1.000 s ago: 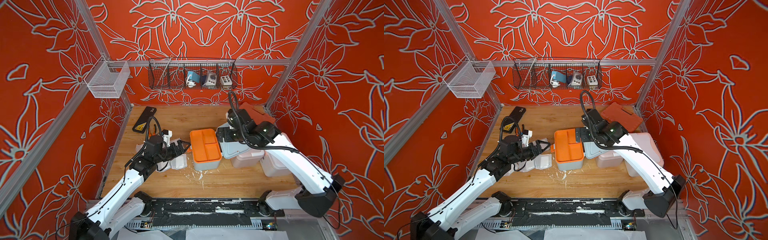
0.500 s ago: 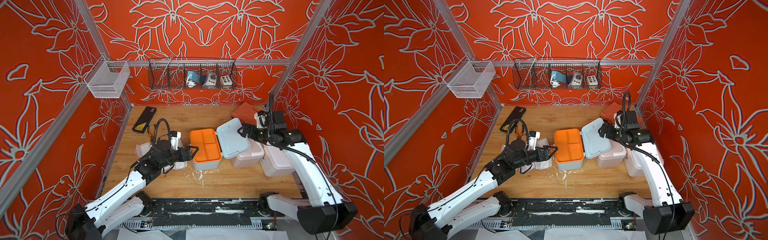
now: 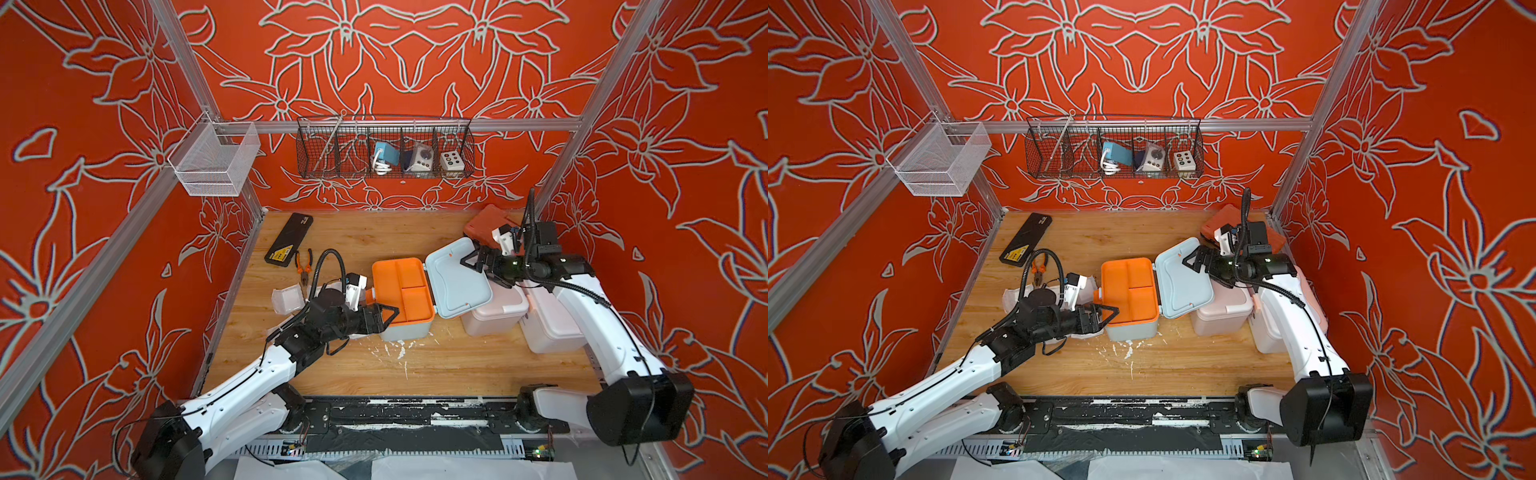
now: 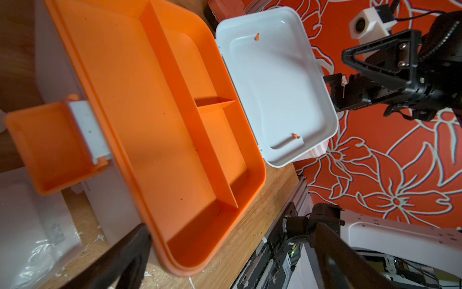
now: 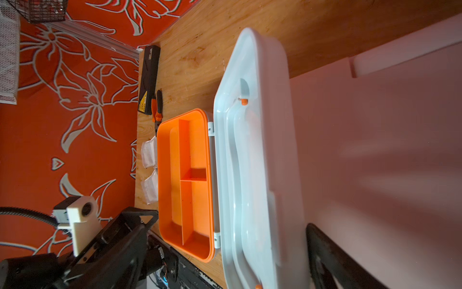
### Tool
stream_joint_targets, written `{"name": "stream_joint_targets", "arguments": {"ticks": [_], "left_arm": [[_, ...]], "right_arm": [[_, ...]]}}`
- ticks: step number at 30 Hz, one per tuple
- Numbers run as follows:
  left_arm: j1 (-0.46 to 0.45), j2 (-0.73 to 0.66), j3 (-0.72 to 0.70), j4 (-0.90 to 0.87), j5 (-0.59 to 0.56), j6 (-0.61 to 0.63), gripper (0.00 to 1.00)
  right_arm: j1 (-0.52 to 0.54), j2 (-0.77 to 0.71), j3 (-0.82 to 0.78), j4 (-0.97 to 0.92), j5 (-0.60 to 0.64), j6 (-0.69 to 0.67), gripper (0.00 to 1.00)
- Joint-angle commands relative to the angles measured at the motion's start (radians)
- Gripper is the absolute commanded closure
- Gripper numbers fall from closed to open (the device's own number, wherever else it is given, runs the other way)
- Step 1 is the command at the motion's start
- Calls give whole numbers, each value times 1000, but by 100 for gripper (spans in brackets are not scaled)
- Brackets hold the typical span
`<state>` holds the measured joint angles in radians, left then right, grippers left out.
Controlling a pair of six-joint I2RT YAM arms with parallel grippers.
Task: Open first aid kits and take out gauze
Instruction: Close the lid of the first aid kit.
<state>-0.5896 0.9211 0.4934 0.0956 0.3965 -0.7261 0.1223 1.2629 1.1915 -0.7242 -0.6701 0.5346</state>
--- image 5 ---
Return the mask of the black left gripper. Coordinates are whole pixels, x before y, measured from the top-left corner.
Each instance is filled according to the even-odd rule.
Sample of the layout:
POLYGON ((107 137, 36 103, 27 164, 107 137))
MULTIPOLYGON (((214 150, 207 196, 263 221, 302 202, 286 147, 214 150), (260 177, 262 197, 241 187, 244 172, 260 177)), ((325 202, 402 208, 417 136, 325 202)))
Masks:
POLYGON ((112 220, 72 261, 56 289, 134 289, 161 271, 168 283, 178 280, 179 261, 150 234, 156 210, 128 207, 112 220))

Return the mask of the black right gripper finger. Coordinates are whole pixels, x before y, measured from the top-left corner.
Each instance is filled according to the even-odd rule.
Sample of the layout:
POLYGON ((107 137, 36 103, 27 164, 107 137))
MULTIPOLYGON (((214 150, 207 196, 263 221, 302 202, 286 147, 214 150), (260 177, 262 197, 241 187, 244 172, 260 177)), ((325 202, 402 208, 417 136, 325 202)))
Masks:
POLYGON ((316 225, 306 227, 310 275, 317 289, 385 289, 316 225))

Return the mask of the gauze packet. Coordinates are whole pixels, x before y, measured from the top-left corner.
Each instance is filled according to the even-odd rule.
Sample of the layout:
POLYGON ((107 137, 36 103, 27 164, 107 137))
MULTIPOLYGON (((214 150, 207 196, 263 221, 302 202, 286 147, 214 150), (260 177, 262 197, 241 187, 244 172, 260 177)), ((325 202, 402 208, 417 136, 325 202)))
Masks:
POLYGON ((156 167, 158 159, 157 138, 152 137, 150 140, 142 143, 141 160, 144 168, 156 167))
POLYGON ((154 170, 147 179, 141 182, 141 188, 144 193, 144 197, 147 204, 158 202, 159 200, 159 189, 158 189, 158 174, 154 170))

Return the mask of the grey orange medicine chest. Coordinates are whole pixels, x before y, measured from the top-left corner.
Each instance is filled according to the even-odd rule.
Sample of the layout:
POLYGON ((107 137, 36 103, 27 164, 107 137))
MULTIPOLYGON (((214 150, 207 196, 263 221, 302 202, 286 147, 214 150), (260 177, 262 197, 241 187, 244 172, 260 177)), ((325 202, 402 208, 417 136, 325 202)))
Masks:
POLYGON ((230 289, 310 285, 288 59, 240 33, 214 99, 221 255, 230 289))

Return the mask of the orange tray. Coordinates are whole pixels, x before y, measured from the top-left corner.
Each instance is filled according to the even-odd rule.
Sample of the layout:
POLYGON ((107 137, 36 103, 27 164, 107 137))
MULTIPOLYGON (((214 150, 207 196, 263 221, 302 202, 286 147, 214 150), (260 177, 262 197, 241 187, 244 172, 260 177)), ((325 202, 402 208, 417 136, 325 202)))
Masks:
POLYGON ((202 262, 216 253, 209 118, 194 109, 160 125, 159 230, 169 245, 202 262))

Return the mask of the pink medicine chest box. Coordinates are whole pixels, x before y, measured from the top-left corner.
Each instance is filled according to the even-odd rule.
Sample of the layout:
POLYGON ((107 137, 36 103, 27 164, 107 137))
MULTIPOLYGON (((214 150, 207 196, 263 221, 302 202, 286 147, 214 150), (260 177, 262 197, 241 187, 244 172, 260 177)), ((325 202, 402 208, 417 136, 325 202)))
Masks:
POLYGON ((390 289, 462 286, 462 17, 291 79, 307 223, 390 289))

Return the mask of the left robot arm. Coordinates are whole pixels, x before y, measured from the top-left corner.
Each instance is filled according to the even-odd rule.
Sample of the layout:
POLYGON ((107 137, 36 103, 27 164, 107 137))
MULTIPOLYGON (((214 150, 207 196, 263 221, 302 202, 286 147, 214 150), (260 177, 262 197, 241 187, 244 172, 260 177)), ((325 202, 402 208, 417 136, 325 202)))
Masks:
POLYGON ((134 289, 166 266, 164 249, 149 236, 156 210, 128 207, 77 256, 40 254, 1 262, 3 289, 134 289))

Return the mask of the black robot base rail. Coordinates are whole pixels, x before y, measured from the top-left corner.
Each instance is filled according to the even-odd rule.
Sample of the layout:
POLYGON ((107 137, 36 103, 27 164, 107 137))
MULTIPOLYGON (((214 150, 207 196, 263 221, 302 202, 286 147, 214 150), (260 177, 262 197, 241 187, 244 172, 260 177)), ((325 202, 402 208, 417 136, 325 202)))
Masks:
POLYGON ((152 232, 148 235, 145 265, 148 289, 219 289, 221 287, 152 232))

